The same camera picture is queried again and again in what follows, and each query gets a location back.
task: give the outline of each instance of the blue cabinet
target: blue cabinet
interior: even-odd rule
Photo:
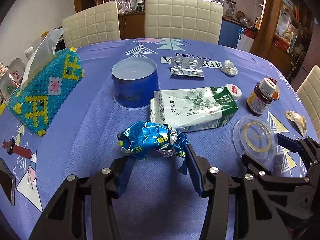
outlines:
[[[239,39],[239,30],[242,27],[227,21],[222,21],[219,45],[236,48]]]

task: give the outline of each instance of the gold-rimmed plastic lid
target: gold-rimmed plastic lid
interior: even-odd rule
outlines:
[[[246,115],[233,128],[233,142],[240,156],[247,153],[262,164],[276,156],[278,138],[268,123]]]

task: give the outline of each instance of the white chair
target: white chair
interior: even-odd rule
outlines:
[[[219,41],[222,5],[202,0],[146,0],[145,37]]]
[[[66,48],[120,40],[118,10],[115,1],[78,12],[62,21]]]
[[[315,65],[297,91],[320,140],[320,68]]]

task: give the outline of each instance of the white wall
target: white wall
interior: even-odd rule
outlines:
[[[256,17],[261,16],[262,7],[256,5],[262,3],[263,0],[234,0],[236,2],[236,10],[242,11],[245,16],[249,17],[253,22]]]
[[[9,65],[20,58],[26,64],[26,49],[36,50],[42,33],[75,13],[73,0],[16,0],[0,25],[0,60]]]

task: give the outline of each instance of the smartphone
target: smartphone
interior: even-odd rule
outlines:
[[[5,195],[9,199],[12,206],[14,206],[14,193],[16,189],[16,179],[9,171],[3,159],[0,159],[0,186]]]

